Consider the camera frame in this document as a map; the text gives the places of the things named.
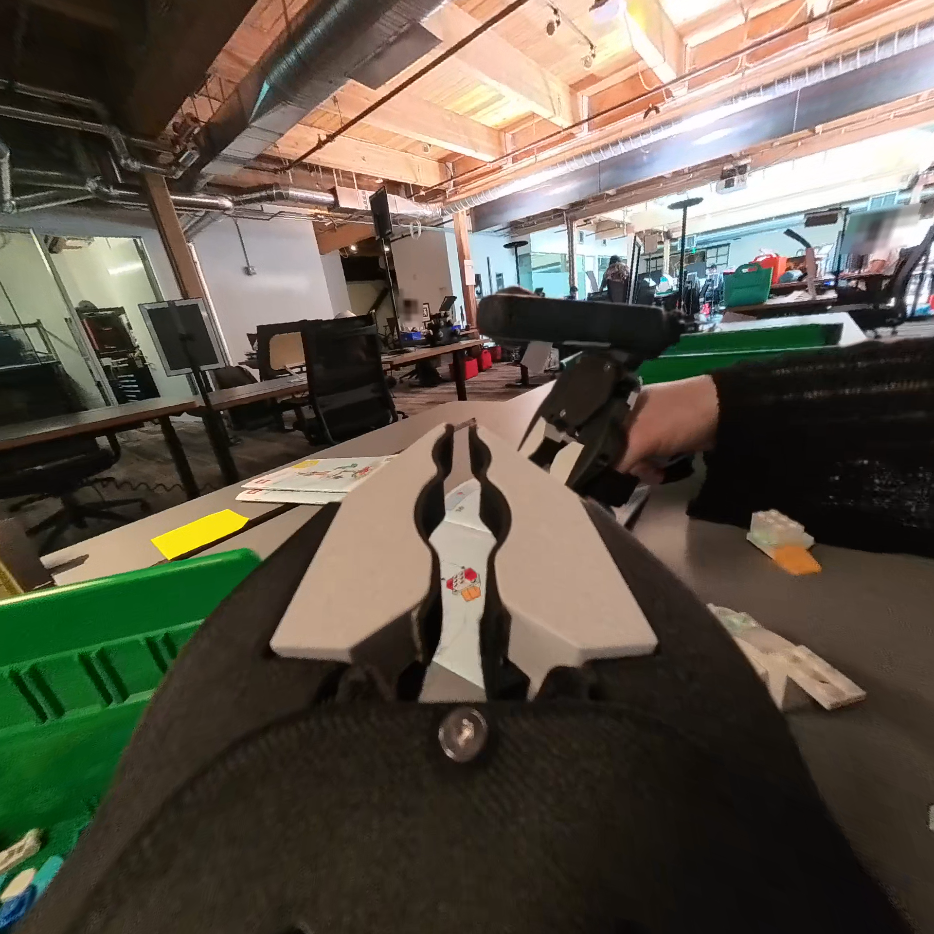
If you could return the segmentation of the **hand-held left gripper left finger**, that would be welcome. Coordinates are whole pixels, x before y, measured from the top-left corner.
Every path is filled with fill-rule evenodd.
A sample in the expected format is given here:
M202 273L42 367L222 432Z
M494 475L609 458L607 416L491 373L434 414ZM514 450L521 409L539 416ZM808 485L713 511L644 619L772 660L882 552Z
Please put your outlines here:
M441 632L431 535L446 515L449 426L429 430L350 491L270 647L283 658L427 666Z

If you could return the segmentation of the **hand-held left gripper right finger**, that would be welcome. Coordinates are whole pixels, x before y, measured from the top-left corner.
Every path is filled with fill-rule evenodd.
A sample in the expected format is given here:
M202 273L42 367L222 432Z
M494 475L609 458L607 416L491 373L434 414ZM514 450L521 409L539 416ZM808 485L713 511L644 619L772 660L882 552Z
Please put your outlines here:
M659 643L588 504L484 427L469 430L494 537L478 641L485 697L527 700L557 669L652 655Z

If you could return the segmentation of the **person's right forearm black sleeve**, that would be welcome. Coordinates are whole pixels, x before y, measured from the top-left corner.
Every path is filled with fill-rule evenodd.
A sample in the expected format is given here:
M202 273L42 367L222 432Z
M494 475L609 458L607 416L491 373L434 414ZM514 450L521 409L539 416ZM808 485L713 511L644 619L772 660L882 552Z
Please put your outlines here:
M933 556L933 339L716 370L718 426L687 514L748 528L775 509L817 543Z

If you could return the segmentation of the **clear lego brick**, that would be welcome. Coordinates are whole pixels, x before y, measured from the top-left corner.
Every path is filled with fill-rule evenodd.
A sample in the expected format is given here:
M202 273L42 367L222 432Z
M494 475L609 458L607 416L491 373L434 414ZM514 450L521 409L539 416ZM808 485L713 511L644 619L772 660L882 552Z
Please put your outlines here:
M778 548L788 546L800 547L808 551L814 544L813 537L804 529L802 524L791 520L775 509L758 511L752 514L746 539L763 553L769 555Z

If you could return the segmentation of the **white lego assembly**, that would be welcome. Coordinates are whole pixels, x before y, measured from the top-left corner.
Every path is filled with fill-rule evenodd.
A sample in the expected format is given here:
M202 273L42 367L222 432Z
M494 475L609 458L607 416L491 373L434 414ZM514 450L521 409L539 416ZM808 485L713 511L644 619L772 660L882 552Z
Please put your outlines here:
M817 705L834 711L862 702L866 691L805 646L766 629L747 613L712 603L712 615L765 685L783 713Z

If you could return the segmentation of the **white lego brick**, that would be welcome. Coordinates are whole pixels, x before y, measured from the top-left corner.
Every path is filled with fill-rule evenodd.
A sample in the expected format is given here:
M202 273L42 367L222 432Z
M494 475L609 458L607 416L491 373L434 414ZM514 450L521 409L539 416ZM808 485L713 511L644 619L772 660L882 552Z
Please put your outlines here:
M24 861L33 858L40 852L43 844L43 831L34 827L24 834L16 843L1 851L1 876L14 869Z

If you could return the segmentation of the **blue lego brick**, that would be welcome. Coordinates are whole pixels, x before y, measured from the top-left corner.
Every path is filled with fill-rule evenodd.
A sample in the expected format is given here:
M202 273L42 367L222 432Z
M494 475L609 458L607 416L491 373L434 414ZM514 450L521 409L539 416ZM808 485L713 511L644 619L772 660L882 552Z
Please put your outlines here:
M23 919L64 865L59 855L49 857L39 868L29 868L16 875L3 888L1 898L1 932L15 932Z

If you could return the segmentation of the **person's right hand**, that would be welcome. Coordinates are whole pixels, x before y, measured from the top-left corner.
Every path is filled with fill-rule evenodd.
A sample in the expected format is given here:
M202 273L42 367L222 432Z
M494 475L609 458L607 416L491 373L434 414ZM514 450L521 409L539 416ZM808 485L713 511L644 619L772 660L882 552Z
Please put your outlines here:
M617 470L647 483L660 483L669 461L713 446L718 414L718 390L711 376L643 388Z

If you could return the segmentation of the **closed instruction booklet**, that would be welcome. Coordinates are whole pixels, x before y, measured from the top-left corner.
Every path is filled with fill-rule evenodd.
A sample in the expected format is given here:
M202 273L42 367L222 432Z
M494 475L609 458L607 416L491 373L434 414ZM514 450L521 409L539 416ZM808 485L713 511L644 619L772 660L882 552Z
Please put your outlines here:
M242 489L300 493L349 493L393 458L394 455L383 455L299 461L273 473L254 477L246 481Z
M325 505L341 503L346 497L341 491L301 491L270 488L242 488L235 500L240 503L278 505Z

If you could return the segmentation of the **open instruction booklet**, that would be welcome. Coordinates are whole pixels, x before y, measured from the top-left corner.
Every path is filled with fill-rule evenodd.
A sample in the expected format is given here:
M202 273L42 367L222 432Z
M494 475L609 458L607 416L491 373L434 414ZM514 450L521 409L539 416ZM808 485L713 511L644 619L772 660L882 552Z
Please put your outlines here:
M445 516L430 543L440 568L442 628L434 661L483 691L480 620L495 539L480 518L480 484L470 479L445 497Z

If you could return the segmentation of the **yellow sticky note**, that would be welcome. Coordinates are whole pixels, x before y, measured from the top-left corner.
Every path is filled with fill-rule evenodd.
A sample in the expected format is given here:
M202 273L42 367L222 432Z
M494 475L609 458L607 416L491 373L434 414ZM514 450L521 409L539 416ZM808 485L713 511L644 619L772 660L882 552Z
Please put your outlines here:
M210 513L150 540L167 561L190 555L242 531L249 520L231 509Z

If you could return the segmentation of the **green tote bag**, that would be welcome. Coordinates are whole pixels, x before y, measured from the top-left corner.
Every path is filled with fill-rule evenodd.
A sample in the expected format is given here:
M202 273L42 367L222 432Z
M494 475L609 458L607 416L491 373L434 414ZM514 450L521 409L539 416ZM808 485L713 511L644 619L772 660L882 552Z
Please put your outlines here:
M726 309L764 304L772 291L772 268L759 262L744 263L723 278Z

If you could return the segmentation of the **green plastic bin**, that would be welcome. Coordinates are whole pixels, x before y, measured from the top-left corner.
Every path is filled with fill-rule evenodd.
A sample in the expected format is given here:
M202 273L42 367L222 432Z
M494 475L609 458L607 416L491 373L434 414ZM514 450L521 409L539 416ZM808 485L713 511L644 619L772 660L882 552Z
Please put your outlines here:
M135 823L150 817L124 752L187 642L262 562L236 548L2 602L2 850L43 831L2 891L82 848L114 787Z
M644 362L644 386L707 376L745 360L766 360L841 343L844 324L807 323L777 328L683 335L659 357Z

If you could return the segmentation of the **black mesh office chair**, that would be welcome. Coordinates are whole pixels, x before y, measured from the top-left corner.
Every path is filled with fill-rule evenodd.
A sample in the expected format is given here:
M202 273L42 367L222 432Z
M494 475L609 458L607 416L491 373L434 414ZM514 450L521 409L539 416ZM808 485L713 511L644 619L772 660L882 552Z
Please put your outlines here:
M373 314L304 321L300 334L311 409L303 432L311 445L332 446L400 420Z

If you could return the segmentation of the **framed board on stand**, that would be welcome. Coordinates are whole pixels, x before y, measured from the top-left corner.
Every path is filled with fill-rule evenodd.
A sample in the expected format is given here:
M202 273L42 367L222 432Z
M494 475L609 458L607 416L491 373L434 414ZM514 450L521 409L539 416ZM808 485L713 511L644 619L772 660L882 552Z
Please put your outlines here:
M225 484L234 484L239 473L231 454L226 426L211 401L214 388L208 377L209 372L224 368L227 359L204 300L189 298L142 303L138 308L166 374L193 378L201 418L220 474Z

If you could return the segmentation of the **long wooden desk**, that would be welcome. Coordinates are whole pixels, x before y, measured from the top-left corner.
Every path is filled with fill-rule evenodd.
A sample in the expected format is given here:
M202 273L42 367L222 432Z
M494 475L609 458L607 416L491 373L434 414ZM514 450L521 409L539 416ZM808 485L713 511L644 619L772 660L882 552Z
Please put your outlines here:
M123 403L74 414L33 420L1 428L1 451L29 449L40 444L75 437L105 437L135 430L146 422L156 422L171 455L177 477L188 500L201 495L181 440L171 417L191 414L199 403L193 396L159 398Z

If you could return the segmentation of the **dark office chair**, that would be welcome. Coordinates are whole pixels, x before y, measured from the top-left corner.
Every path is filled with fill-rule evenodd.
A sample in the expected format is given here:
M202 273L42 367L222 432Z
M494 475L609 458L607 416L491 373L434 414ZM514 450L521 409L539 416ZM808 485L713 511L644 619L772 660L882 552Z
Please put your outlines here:
M121 458L116 435L111 432L106 438L105 447L96 438L82 435L2 453L2 500L54 499L61 505L57 512L26 530L29 537L36 539L41 555L59 547L68 530L86 530L90 520L127 522L120 508L137 506L144 514L151 511L149 502L140 497L101 499L99 503L79 498L82 489Z

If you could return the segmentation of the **spiral metal air duct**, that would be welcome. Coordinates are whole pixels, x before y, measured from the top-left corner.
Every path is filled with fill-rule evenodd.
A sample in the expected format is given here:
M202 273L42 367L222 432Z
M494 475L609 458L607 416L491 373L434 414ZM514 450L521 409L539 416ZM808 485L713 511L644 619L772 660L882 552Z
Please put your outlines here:
M195 137L188 172L246 166L349 80L377 89L439 45L424 26L441 1L330 1L306 6Z

